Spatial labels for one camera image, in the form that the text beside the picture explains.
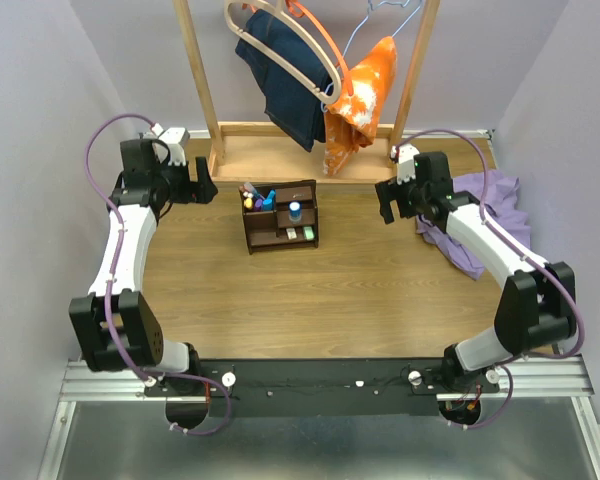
gray floor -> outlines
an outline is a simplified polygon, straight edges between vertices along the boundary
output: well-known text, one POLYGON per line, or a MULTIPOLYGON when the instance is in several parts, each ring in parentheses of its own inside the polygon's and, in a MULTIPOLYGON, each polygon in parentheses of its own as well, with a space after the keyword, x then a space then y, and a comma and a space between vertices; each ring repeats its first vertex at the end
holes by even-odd
MULTIPOLYGON (((497 408, 493 400, 486 411, 497 408)), ((67 480, 594 479, 569 399, 516 399, 463 432, 408 416, 236 419, 212 437, 170 432, 158 403, 78 406, 67 480)))

blue hanger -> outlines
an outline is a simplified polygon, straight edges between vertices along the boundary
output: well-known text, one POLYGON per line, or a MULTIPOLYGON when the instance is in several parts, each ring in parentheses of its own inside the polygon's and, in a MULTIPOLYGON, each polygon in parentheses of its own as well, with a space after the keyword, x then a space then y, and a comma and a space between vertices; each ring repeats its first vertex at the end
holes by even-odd
MULTIPOLYGON (((360 28, 362 27, 362 25, 364 25, 365 23, 367 23, 367 20, 369 20, 369 17, 371 16, 371 13, 375 12, 376 10, 378 10, 380 7, 382 7, 383 5, 393 5, 396 7, 400 7, 400 8, 407 8, 407 6, 409 5, 409 3, 411 2, 411 0, 405 0, 404 3, 402 2, 392 2, 390 0, 383 0, 382 2, 380 2, 378 5, 374 6, 373 5, 373 0, 367 0, 367 16, 364 17, 364 19, 358 24, 358 26, 355 28, 355 30, 353 31, 353 33, 351 34, 351 37, 349 37, 349 41, 347 42, 347 46, 344 47, 344 52, 342 53, 343 57, 347 56, 347 51, 349 51, 349 47, 351 46, 351 42, 353 42, 353 37, 356 36, 356 33, 358 33, 358 30, 360 30, 360 28)), ((418 3, 418 6, 416 7, 416 9, 411 12, 411 15, 409 15, 407 17, 407 19, 402 22, 402 25, 400 25, 398 27, 398 29, 393 32, 393 35, 391 35, 392 37, 395 37, 398 33, 400 33, 400 30, 402 30, 404 28, 404 26, 409 23, 409 20, 411 20, 413 18, 413 16, 418 13, 418 10, 420 10, 420 8, 422 8, 422 2, 423 0, 420 0, 420 2, 418 3)), ((333 89, 333 83, 330 83, 327 88, 325 89, 324 93, 326 93, 327 95, 329 95, 329 91, 330 89, 333 89)), ((327 108, 325 107, 324 103, 320 103, 320 109, 322 110, 323 113, 327 112, 327 108)))

wooden post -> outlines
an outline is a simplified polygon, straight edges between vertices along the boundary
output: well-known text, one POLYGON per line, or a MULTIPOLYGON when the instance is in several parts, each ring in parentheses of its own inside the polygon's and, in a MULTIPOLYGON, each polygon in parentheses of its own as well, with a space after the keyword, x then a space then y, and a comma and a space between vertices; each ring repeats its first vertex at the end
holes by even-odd
POLYGON ((407 123, 407 115, 409 115, 409 110, 411 109, 411 102, 413 101, 413 95, 418 84, 422 62, 427 54, 427 47, 429 46, 429 39, 431 38, 431 32, 433 31, 433 25, 436 21, 439 6, 440 0, 426 0, 424 5, 424 11, 422 12, 422 18, 420 19, 420 29, 418 30, 416 43, 413 46, 411 63, 409 64, 407 79, 405 80, 402 97, 400 98, 400 107, 398 108, 396 121, 393 124, 393 130, 389 137, 389 149, 391 149, 392 145, 396 145, 400 142, 400 139, 402 138, 402 132, 407 123))
MULTIPOLYGON (((214 160, 220 162, 224 157, 224 144, 222 143, 222 134, 220 133, 216 111, 213 108, 213 102, 211 100, 209 83, 207 82, 207 76, 204 73, 204 65, 202 64, 200 47, 198 46, 198 39, 196 38, 193 20, 191 19, 189 3, 187 0, 173 0, 173 6, 176 10, 180 30, 182 31, 184 48, 189 57, 189 66, 191 67, 191 73, 193 74, 193 79, 196 83, 196 90, 198 90, 198 96, 200 97, 200 105, 202 106, 204 119, 207 122, 207 128, 211 135, 212 150, 215 150, 214 160)), ((210 166, 210 171, 215 170, 215 162, 213 163, 214 165, 210 166)))

dark blue jeans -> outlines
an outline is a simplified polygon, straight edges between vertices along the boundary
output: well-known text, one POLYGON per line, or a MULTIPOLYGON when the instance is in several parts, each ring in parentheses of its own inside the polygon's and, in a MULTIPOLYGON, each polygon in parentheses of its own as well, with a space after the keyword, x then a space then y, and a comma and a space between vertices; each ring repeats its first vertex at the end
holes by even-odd
MULTIPOLYGON (((245 30, 304 73, 322 91, 331 82, 318 57, 307 44, 277 18, 259 10, 245 30)), ((253 73, 265 96, 265 113, 271 121, 310 152, 313 141, 324 142, 324 116, 320 101, 280 65, 244 40, 236 53, 253 73)))

gray wall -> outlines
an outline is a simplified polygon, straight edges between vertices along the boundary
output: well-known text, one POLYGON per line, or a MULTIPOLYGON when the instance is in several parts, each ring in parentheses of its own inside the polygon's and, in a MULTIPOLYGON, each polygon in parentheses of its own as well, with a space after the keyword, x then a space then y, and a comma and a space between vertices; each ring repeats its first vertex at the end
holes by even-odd
MULTIPOLYGON (((107 223, 82 150, 114 110, 120 100, 67 0, 0 2, 0 480, 36 478, 77 352, 67 307, 95 276, 107 223)), ((94 155, 108 186, 116 133, 94 155)))
POLYGON ((572 0, 495 135, 521 179, 534 250, 576 272, 584 357, 600 416, 600 0, 572 0))
MULTIPOLYGON (((171 2, 71 0, 124 104, 165 124, 205 129, 171 2)), ((190 1, 220 120, 267 120, 251 73, 234 54, 221 0, 190 1)), ((417 0, 411 0, 415 6, 417 0)), ((408 120, 409 128, 493 128, 531 67, 567 0, 443 1, 408 120)), ((305 0, 344 49, 364 18, 365 0, 305 0)), ((406 18, 383 7, 360 30, 348 63, 355 65, 406 18)), ((382 121, 393 123, 419 16, 396 38, 398 74, 382 121)))

